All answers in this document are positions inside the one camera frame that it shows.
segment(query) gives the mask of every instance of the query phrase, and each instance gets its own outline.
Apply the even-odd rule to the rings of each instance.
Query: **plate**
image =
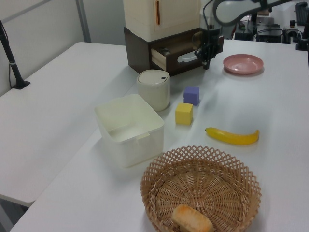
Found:
[[[237,74],[252,74],[263,68],[263,61],[256,56],[248,54],[236,54],[223,60],[226,70]]]

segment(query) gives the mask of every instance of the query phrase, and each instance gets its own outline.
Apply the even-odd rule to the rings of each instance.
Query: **bread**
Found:
[[[171,220],[179,225],[182,232],[213,232],[211,221],[185,204],[180,204],[173,210]]]

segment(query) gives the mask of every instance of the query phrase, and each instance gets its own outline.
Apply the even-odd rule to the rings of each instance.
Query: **yellow cube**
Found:
[[[193,118],[193,104],[179,103],[175,111],[177,124],[190,125]]]

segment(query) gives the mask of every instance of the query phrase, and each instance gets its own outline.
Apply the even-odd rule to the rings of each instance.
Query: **white plastic container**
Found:
[[[124,0],[126,28],[154,41],[199,28],[200,0]]]
[[[121,167],[129,167],[163,151],[164,121],[138,94],[95,108],[104,147]]]
[[[139,95],[155,110],[169,105],[170,76],[162,70],[145,70],[136,80]]]

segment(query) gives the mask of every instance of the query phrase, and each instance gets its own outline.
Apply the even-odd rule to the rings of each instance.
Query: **toy banana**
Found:
[[[214,127],[208,127],[205,131],[214,139],[235,145],[248,145],[255,143],[259,139],[259,130],[256,130],[253,134],[233,134]]]

